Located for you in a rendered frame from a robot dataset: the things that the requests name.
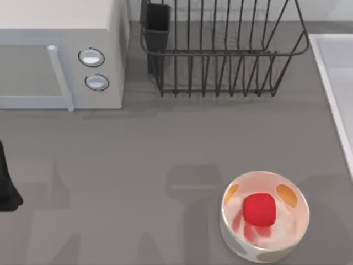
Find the small microwave knob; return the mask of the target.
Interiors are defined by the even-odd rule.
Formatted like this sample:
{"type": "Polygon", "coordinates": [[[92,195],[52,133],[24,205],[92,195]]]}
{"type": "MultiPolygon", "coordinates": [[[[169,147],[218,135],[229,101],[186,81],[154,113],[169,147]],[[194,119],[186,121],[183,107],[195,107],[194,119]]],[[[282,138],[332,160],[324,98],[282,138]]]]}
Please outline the small microwave knob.
{"type": "Polygon", "coordinates": [[[104,75],[92,75],[88,76],[84,80],[85,85],[93,91],[104,91],[106,90],[110,82],[104,75]]]}

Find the black cutlery holder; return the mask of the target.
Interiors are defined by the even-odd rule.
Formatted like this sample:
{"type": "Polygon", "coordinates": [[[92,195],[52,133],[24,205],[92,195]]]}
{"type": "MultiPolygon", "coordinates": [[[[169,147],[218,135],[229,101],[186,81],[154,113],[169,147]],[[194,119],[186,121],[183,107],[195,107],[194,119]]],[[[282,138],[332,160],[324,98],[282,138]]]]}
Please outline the black cutlery holder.
{"type": "Polygon", "coordinates": [[[159,77],[163,55],[167,48],[170,32],[171,6],[164,3],[151,3],[150,0],[141,0],[140,22],[142,35],[145,40],[148,60],[148,73],[159,77]]]}

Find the red apple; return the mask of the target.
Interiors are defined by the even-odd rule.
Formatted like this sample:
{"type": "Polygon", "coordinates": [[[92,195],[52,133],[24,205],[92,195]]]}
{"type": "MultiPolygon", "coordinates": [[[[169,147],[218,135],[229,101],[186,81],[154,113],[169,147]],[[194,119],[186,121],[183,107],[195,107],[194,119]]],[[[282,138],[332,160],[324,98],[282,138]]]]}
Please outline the red apple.
{"type": "Polygon", "coordinates": [[[268,193],[254,193],[244,198],[244,220],[257,227],[272,226],[276,220],[276,203],[268,193]]]}

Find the large microwave knob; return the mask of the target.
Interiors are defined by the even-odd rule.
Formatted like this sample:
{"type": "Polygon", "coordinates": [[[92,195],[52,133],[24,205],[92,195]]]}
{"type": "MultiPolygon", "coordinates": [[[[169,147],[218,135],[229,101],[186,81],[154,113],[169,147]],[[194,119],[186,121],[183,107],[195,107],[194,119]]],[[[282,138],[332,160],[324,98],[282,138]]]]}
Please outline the large microwave knob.
{"type": "Polygon", "coordinates": [[[97,68],[104,63],[105,56],[100,50],[90,47],[80,51],[78,59],[84,66],[97,68]]]}

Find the pale microwave oven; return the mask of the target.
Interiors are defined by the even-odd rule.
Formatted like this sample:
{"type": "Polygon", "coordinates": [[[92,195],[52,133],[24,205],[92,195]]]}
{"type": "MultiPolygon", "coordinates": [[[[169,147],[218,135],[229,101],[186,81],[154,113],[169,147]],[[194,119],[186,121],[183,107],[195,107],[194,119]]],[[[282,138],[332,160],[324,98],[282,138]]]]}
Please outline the pale microwave oven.
{"type": "Polygon", "coordinates": [[[56,45],[76,109],[119,109],[125,85],[130,26],[126,0],[0,0],[0,45],[56,45]],[[84,66],[78,53],[100,50],[104,63],[84,66]],[[85,78],[104,75],[104,91],[85,78]]]}

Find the white bowl with orange spots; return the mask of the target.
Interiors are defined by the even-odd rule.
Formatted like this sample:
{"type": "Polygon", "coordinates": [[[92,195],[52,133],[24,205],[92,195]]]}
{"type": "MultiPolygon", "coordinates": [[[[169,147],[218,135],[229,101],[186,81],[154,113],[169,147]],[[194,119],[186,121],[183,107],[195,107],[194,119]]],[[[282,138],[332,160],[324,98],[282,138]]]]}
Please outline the white bowl with orange spots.
{"type": "Polygon", "coordinates": [[[267,171],[244,173],[224,189],[220,206],[220,232],[239,257],[254,263],[276,263],[288,256],[305,235],[309,206],[300,189],[287,178],[267,171]],[[276,203],[272,226],[257,227],[244,220],[245,197],[268,193],[276,203]]]}

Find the microwave door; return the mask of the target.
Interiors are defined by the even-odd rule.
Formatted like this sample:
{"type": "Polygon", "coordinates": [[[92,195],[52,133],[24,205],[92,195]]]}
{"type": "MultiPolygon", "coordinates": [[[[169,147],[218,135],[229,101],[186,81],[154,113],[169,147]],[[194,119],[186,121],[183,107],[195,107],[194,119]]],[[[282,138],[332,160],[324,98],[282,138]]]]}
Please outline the microwave door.
{"type": "Polygon", "coordinates": [[[74,110],[56,45],[0,45],[0,109],[74,110]]]}

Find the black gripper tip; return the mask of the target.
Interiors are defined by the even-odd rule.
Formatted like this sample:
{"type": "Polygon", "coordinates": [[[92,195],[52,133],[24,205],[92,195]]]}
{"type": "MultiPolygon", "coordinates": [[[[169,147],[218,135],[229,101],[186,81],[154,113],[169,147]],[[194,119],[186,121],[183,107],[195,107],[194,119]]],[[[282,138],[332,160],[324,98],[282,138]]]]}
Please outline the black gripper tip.
{"type": "Polygon", "coordinates": [[[0,213],[14,212],[24,203],[8,171],[3,144],[0,140],[0,213]]]}

